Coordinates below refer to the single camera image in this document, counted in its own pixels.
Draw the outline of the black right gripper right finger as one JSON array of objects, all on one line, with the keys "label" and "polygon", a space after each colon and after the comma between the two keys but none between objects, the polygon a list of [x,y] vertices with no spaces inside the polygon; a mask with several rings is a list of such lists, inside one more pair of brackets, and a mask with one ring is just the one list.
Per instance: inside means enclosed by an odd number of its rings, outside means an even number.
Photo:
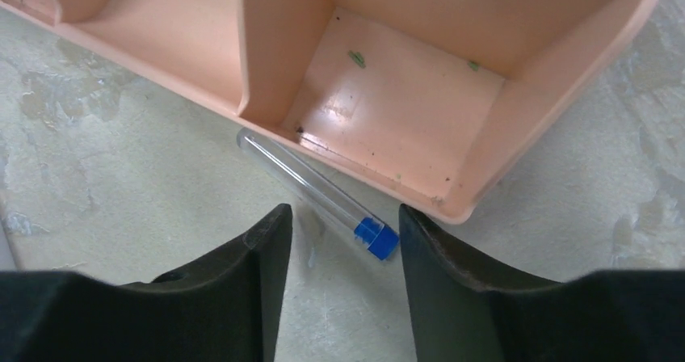
[{"label": "black right gripper right finger", "polygon": [[600,270],[557,282],[398,210],[420,361],[681,361],[684,273]]}]

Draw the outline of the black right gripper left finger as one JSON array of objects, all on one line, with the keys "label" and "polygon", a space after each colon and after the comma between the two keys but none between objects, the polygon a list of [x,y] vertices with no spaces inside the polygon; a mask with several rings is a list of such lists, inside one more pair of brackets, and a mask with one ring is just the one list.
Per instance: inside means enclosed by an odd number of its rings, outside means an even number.
[{"label": "black right gripper left finger", "polygon": [[292,242],[279,204],[149,283],[74,271],[1,274],[4,361],[272,361]]}]

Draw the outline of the blue-capped test tube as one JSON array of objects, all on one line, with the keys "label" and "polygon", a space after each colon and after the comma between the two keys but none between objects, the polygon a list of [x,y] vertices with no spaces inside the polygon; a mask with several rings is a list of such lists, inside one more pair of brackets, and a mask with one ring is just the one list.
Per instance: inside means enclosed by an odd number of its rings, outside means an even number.
[{"label": "blue-capped test tube", "polygon": [[316,211],[348,228],[378,260],[390,259],[399,247],[394,229],[278,142],[242,128],[237,133],[237,145]]}]

